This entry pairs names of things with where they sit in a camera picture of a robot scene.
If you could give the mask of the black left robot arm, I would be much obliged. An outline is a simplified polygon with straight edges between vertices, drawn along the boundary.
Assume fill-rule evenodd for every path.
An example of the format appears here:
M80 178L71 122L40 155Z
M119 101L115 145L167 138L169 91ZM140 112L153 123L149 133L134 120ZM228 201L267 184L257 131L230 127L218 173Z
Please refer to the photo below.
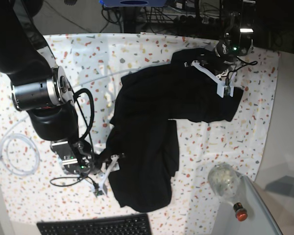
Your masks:
M256 12L255 0L220 0L219 6L195 0L195 18L191 35L218 40L211 52L199 55L199 64L213 71L235 73L256 62L241 59L253 51L253 24Z

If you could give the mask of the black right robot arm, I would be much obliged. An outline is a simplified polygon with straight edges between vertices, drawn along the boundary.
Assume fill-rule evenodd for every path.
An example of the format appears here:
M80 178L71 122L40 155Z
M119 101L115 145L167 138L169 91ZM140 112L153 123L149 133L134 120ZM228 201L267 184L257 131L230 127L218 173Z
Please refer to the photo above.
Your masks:
M35 27L30 4L24 0L0 0L0 72L11 81L12 101L26 111L38 136L51 149L68 174L97 174L109 157L94 152L90 136L92 120L79 134L78 97L93 96L88 89L74 92L64 69L58 66L42 34Z

